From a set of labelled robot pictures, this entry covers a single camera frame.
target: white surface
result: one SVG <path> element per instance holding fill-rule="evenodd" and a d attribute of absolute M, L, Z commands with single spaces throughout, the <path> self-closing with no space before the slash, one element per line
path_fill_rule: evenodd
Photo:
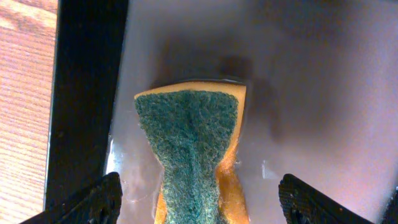
<path fill-rule="evenodd" d="M 129 7 L 108 162 L 123 183 L 119 223 L 153 223 L 160 183 L 133 96 L 184 78 L 164 68 L 198 52 L 252 64 L 238 169 L 252 223 L 285 223 L 277 190 L 285 173 L 379 220 L 398 184 L 397 5 L 135 0 Z M 269 85 L 280 123 L 269 115 Z M 270 123 L 282 131 L 279 141 Z"/>

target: sponge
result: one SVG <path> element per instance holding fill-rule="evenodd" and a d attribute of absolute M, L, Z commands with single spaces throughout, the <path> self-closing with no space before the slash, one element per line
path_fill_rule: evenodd
<path fill-rule="evenodd" d="M 134 97 L 164 167 L 155 224 L 249 223 L 234 173 L 245 94 L 242 85 L 186 82 Z"/>

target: green abrasive side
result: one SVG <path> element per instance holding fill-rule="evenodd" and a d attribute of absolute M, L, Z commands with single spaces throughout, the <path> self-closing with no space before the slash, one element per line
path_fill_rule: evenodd
<path fill-rule="evenodd" d="M 218 209 L 215 170 L 236 125 L 238 100 L 222 92 L 187 90 L 139 96 L 135 104 L 164 166 L 165 223 L 227 223 Z"/>

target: wet surface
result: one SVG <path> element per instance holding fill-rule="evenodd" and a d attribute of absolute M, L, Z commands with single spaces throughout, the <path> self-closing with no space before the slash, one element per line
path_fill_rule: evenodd
<path fill-rule="evenodd" d="M 107 170 L 122 178 L 119 223 L 153 222 L 162 172 L 134 95 L 224 76 L 248 86 L 237 173 L 252 223 L 284 223 L 277 186 L 286 173 L 372 222 L 381 218 L 398 184 L 396 4 L 136 0 L 129 7 Z"/>

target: wooden floor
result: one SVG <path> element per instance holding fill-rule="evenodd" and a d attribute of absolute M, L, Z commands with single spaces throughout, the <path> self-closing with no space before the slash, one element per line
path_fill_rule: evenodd
<path fill-rule="evenodd" d="M 0 0 L 0 223 L 42 211 L 57 0 Z"/>

